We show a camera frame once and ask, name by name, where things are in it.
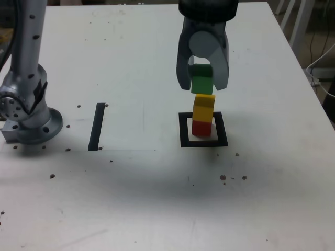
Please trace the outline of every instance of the green block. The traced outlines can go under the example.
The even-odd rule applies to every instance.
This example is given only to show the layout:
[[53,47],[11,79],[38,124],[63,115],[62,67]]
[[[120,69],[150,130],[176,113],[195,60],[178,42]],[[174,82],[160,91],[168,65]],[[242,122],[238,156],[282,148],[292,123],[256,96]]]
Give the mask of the green block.
[[192,77],[212,77],[213,70],[210,64],[193,64],[190,66]]
[[211,77],[193,77],[191,93],[212,95],[213,82]]

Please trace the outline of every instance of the gray robot arm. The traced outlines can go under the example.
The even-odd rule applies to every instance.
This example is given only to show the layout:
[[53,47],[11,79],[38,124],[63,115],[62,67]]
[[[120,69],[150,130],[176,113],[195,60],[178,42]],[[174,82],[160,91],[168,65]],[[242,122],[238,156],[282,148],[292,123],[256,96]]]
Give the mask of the gray robot arm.
[[59,112],[48,108],[47,74],[38,64],[47,0],[14,0],[16,29],[10,70],[0,87],[2,129],[7,142],[38,144],[62,128]]
[[212,67],[217,90],[227,87],[229,47],[226,22],[237,11],[238,0],[180,0],[179,10],[185,16],[179,39],[177,78],[180,87],[189,90],[192,81],[193,56],[206,58]]

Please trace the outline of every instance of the yellow block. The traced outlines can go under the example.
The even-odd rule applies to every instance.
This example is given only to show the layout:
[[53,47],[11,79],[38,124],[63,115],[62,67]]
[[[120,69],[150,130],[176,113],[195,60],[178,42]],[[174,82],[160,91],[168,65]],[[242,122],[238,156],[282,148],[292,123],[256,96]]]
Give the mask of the yellow block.
[[192,119],[211,123],[214,112],[214,102],[214,95],[197,94],[194,100]]

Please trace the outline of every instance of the white wire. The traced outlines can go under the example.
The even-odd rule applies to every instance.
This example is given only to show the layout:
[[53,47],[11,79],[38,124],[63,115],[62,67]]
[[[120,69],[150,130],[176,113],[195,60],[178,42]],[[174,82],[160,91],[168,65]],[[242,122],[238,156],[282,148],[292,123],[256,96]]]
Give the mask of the white wire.
[[330,49],[329,49],[328,51],[326,51],[324,55],[322,55],[322,56],[319,57],[317,60],[315,60],[313,63],[311,63],[309,66],[307,66],[307,68],[306,68],[306,72],[308,73],[308,75],[309,75],[311,78],[313,78],[314,80],[316,80],[316,81],[319,82],[320,87],[322,88],[322,90],[323,90],[325,93],[327,93],[329,96],[335,98],[335,95],[330,94],[329,92],[327,92],[327,90],[322,86],[322,84],[321,84],[321,82],[319,81],[319,79],[313,77],[312,74],[310,74],[310,72],[309,72],[309,68],[310,68],[312,65],[314,65],[316,62],[318,62],[320,59],[322,59],[325,55],[327,55],[327,53],[330,52],[331,49],[333,49],[334,47],[335,47],[335,44],[333,44],[333,46],[330,47]]

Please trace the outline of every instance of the white table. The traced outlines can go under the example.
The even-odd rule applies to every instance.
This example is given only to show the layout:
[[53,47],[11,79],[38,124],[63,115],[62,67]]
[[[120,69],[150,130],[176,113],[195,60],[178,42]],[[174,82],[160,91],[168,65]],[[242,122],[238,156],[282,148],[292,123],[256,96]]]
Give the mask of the white table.
[[335,133],[267,3],[227,23],[228,147],[180,148],[182,22],[177,5],[47,9],[40,63],[64,128],[44,150],[0,137],[0,250],[335,249]]

